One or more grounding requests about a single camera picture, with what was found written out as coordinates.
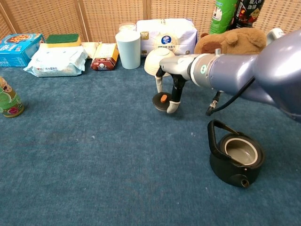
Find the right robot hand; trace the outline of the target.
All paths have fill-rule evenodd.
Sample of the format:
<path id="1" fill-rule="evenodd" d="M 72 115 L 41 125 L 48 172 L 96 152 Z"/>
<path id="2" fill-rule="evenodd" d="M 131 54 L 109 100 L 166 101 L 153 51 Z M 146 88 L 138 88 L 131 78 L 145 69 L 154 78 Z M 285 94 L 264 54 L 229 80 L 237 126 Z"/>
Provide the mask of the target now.
<path id="1" fill-rule="evenodd" d="M 162 92 L 162 80 L 165 73 L 173 78 L 173 89 L 167 113 L 174 113 L 181 102 L 182 90 L 186 81 L 191 80 L 190 68 L 197 54 L 180 55 L 161 59 L 159 68 L 155 74 L 155 81 L 158 93 Z"/>

